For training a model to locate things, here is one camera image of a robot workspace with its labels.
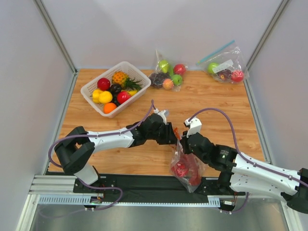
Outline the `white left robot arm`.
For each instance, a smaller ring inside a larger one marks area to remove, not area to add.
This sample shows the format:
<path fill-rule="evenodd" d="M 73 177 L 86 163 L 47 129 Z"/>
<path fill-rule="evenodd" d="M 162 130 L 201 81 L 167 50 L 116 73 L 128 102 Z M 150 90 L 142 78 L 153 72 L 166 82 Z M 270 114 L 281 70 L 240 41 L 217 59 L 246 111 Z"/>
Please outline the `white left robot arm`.
<path fill-rule="evenodd" d="M 110 132 L 86 131 L 76 127 L 61 139 L 54 151 L 66 175 L 74 175 L 87 185 L 98 181 L 98 173 L 88 164 L 91 155 L 114 148 L 131 148 L 153 140 L 159 145 L 177 144 L 172 124 L 164 115 L 152 114 L 142 122 Z"/>

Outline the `orange zip top bag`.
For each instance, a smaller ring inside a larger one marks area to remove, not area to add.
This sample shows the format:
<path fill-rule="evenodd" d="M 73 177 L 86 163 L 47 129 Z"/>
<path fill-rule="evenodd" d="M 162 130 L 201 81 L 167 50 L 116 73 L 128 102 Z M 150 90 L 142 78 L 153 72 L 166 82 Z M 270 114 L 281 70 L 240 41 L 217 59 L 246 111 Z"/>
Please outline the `orange zip top bag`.
<path fill-rule="evenodd" d="M 170 173 L 176 177 L 189 193 L 193 193 L 201 184 L 205 164 L 193 154 L 185 154 L 180 143 L 178 128 L 173 129 L 177 144 L 173 145 L 174 154 L 170 162 Z"/>

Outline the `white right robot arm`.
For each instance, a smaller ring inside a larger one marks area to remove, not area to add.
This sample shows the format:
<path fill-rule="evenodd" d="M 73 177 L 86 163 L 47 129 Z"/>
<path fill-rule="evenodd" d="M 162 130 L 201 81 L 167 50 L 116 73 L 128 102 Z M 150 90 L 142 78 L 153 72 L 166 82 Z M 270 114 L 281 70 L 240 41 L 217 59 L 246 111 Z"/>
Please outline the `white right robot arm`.
<path fill-rule="evenodd" d="M 234 192 L 262 194 L 286 202 L 297 212 L 308 212 L 308 170 L 290 170 L 258 161 L 226 145 L 212 143 L 200 133 L 180 140 L 185 154 L 220 171 L 219 187 Z"/>

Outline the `red fake lobster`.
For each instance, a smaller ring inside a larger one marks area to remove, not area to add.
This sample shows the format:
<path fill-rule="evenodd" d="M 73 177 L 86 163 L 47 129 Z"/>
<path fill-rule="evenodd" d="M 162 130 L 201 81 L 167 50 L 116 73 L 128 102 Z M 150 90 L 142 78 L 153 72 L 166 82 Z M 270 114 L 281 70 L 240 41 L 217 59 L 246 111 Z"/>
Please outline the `red fake lobster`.
<path fill-rule="evenodd" d="M 199 174 L 199 166 L 195 160 L 194 155 L 184 154 L 180 157 L 179 161 L 184 162 L 188 169 L 187 175 L 181 178 L 187 178 L 188 184 L 191 186 L 198 186 L 201 183 L 201 176 Z"/>

